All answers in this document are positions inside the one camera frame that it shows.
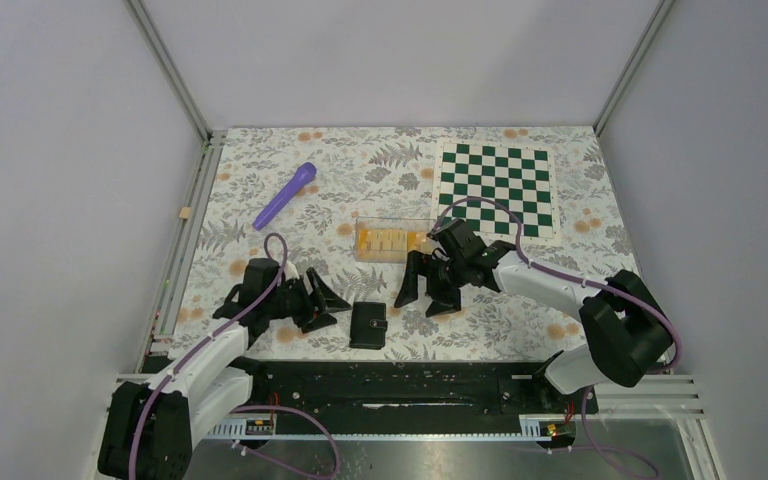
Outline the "black leather card holder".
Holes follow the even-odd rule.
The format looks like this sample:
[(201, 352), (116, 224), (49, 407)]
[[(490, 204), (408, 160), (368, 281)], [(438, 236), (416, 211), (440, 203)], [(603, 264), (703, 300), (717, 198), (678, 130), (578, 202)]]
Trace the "black leather card holder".
[(386, 344), (387, 306), (381, 302), (355, 302), (349, 331), (351, 349), (380, 350)]

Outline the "clear box of cards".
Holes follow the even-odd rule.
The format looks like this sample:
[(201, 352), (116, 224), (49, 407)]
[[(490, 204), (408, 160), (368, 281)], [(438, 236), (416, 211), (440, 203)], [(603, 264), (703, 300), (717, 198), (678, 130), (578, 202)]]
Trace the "clear box of cards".
[(355, 222), (355, 259), (364, 263), (404, 263), (411, 251), (431, 254), (427, 234), (432, 219), (359, 217)]

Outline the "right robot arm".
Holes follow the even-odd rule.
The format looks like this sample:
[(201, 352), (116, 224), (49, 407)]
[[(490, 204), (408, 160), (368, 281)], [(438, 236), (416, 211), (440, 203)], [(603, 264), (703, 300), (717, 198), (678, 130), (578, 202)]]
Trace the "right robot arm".
[(426, 316), (455, 313), (466, 285), (530, 298), (570, 315), (585, 334), (584, 345), (562, 351), (538, 370), (535, 402), (557, 412), (588, 386), (612, 382), (635, 386), (677, 345), (671, 326), (641, 278), (628, 270), (590, 280), (568, 269), (528, 259), (514, 244), (486, 244), (465, 221), (434, 228), (429, 238), (441, 256), (411, 250), (394, 302), (402, 308), (419, 298), (426, 283)]

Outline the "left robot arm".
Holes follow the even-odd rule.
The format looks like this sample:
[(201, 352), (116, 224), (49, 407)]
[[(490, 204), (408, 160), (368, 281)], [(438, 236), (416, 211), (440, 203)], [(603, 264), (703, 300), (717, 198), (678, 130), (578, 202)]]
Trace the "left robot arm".
[(150, 379), (113, 393), (97, 460), (117, 479), (181, 479), (198, 443), (237, 406), (256, 411), (270, 385), (233, 367), (273, 320), (290, 318), (304, 333), (335, 324), (351, 304), (315, 269), (289, 277), (284, 264), (255, 258), (214, 312), (216, 326)]

